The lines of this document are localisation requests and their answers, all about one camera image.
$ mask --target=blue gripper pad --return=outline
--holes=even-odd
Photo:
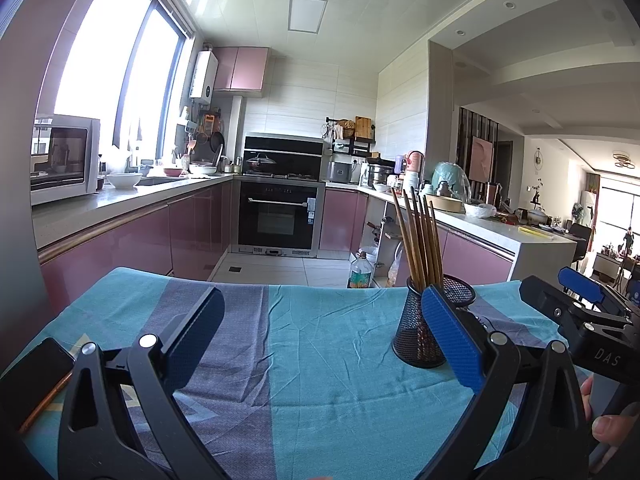
[[[162,347],[166,364],[162,386],[168,394],[187,385],[224,315],[222,292],[209,289]]]
[[[434,286],[422,293],[422,315],[453,373],[463,386],[478,394],[484,386],[482,351],[460,324],[446,300]]]
[[[558,282],[590,303],[602,303],[604,301],[604,293],[600,285],[569,267],[560,269]]]

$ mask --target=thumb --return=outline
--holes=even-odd
[[[603,415],[593,423],[591,431],[596,440],[619,447],[636,422],[637,416]]]

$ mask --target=white countertop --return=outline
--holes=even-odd
[[[232,179],[233,175],[185,178],[156,186],[136,186],[134,189],[115,189],[105,183],[102,190],[90,195],[34,206],[31,217],[36,247],[41,249],[116,216]]]
[[[370,196],[386,200],[393,203],[394,199],[391,193],[380,192],[369,187],[358,186],[357,184],[340,184],[337,182],[327,182],[328,188],[351,189],[367,193]],[[536,235],[530,235],[518,230],[518,226],[503,224],[495,220],[486,220],[466,216],[464,213],[450,213],[447,211],[435,211],[436,220],[443,224],[447,224],[462,232],[468,233],[476,238],[484,240],[494,246],[503,248],[513,254],[518,254],[522,245],[533,244],[575,244],[574,241],[559,235],[552,235],[552,238],[544,238]]]

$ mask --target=white tile floor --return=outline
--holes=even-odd
[[[239,267],[239,272],[230,271]],[[347,260],[319,260],[229,253],[212,282],[261,285],[309,285],[346,288],[350,263]]]

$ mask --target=person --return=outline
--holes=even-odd
[[[629,229],[626,230],[625,233],[625,256],[629,256],[631,254],[631,248],[634,246],[634,232],[629,226]]]
[[[584,415],[587,420],[591,420],[593,415],[591,405],[589,403],[591,397],[591,387],[593,386],[593,375],[589,377],[582,386],[580,392],[582,394],[582,403],[584,405]],[[603,415],[596,418],[591,426],[593,437],[604,444],[609,444],[611,448],[604,455],[599,467],[606,464],[613,454],[624,442],[631,428],[636,423],[638,416],[628,415]]]

